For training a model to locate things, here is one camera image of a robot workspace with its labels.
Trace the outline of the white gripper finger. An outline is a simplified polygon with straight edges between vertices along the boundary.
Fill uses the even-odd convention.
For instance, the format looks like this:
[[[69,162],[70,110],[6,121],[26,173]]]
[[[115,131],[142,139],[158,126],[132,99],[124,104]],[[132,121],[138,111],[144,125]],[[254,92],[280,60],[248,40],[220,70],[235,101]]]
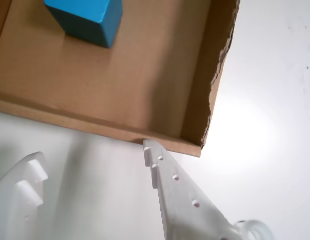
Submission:
[[[145,165],[158,191],[167,240],[239,240],[241,236],[157,141],[143,141]]]
[[[38,239],[38,208],[47,179],[42,152],[25,156],[0,179],[0,240]]]

